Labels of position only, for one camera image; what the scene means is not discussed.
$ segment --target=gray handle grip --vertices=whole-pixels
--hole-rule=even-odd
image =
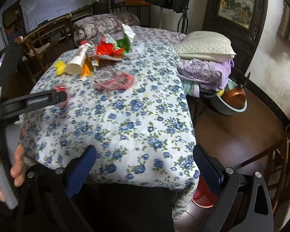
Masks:
[[[21,127],[15,124],[8,125],[5,129],[6,144],[9,152],[11,165],[15,164],[14,151],[19,144]],[[18,205],[18,200],[9,184],[8,178],[3,168],[3,163],[0,160],[0,189],[5,198],[6,205],[9,209],[14,209]]]

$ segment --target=red bucket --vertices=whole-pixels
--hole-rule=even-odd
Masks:
[[[202,175],[200,175],[199,184],[191,199],[192,202],[202,208],[211,208],[217,199],[218,196],[209,190],[206,181]]]

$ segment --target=pot handle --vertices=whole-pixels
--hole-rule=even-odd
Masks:
[[[243,83],[243,89],[244,89],[244,88],[246,87],[246,85],[247,85],[247,82],[248,82],[248,80],[249,80],[249,78],[250,78],[250,74],[251,74],[251,72],[248,73],[247,78],[246,78],[245,82]]]

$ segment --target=blue grip pad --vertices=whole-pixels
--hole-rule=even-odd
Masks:
[[[90,145],[79,158],[71,160],[67,165],[66,169],[69,168],[70,164],[73,167],[73,170],[69,172],[69,176],[67,178],[66,191],[69,198],[80,191],[90,170],[95,164],[96,159],[97,150],[94,146]]]
[[[220,196],[222,192],[222,179],[217,172],[215,166],[210,160],[210,157],[199,145],[193,148],[193,159],[200,169],[200,172],[206,181],[207,186],[213,194]]]

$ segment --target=carved wooden frame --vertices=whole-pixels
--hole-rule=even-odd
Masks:
[[[218,15],[221,0],[208,0],[203,30],[219,32],[231,40],[236,52],[231,77],[242,78],[246,73],[262,35],[268,0],[255,0],[249,29]]]

